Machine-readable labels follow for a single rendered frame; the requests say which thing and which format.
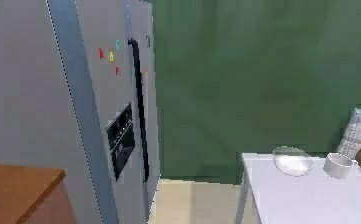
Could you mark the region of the white round bowl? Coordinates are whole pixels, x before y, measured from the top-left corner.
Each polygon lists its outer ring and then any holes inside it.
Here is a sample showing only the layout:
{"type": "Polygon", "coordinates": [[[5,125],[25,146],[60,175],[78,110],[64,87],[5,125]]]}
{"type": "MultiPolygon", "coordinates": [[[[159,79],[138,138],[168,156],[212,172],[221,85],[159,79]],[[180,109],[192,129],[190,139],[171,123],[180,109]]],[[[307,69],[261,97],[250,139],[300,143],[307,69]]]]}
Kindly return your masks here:
{"type": "Polygon", "coordinates": [[[341,153],[329,153],[323,170],[331,177],[345,179],[358,162],[341,153]]]}

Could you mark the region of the grey checked cushion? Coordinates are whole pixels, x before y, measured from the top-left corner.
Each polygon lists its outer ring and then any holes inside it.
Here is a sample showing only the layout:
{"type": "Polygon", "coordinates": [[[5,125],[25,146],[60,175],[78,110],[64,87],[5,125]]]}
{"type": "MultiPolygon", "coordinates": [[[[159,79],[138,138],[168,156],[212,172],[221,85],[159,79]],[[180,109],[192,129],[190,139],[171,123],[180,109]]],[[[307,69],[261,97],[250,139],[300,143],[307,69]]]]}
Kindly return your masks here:
{"type": "Polygon", "coordinates": [[[356,157],[361,149],[361,109],[355,108],[346,126],[337,151],[351,159],[356,157]]]}

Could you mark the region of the clear glass bowl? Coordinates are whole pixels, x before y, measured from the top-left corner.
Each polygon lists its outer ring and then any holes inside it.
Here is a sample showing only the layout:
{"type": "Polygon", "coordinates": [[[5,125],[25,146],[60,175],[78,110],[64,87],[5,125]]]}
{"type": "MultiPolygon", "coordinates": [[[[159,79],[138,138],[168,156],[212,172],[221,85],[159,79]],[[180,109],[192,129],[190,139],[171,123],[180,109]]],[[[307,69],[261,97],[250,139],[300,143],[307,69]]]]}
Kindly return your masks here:
{"type": "Polygon", "coordinates": [[[313,158],[296,147],[279,146],[273,150],[272,155],[275,167],[289,176],[304,176],[314,167],[313,158]]]}

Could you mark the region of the grey fridge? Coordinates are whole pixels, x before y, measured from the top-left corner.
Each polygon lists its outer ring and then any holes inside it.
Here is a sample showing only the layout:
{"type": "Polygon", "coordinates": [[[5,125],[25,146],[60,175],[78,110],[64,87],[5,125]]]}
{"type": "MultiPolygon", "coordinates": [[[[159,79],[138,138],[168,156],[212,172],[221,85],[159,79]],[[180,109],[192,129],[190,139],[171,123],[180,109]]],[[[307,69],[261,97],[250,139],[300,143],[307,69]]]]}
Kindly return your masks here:
{"type": "Polygon", "coordinates": [[[63,169],[78,224],[149,224],[161,177],[153,0],[0,0],[0,165],[63,169]]]}

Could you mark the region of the white table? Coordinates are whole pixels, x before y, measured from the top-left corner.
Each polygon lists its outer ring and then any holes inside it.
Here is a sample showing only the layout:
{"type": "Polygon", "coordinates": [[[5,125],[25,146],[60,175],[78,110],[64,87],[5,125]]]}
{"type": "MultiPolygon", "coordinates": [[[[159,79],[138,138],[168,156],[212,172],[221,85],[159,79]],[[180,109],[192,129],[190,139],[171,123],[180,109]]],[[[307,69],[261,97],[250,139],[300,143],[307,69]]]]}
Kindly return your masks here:
{"type": "Polygon", "coordinates": [[[361,169],[336,179],[316,157],[305,176],[280,172],[270,154],[243,153],[235,224],[361,224],[361,169]]]}

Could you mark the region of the brown wooden cabinet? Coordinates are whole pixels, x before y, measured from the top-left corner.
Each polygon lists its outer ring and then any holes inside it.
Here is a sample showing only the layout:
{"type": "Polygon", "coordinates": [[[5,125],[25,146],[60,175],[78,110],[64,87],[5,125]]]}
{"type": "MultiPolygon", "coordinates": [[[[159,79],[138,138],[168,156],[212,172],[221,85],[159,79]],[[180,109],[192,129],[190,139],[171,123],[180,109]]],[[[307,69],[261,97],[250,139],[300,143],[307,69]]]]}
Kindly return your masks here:
{"type": "Polygon", "coordinates": [[[63,169],[0,165],[0,224],[78,224],[63,169]]]}

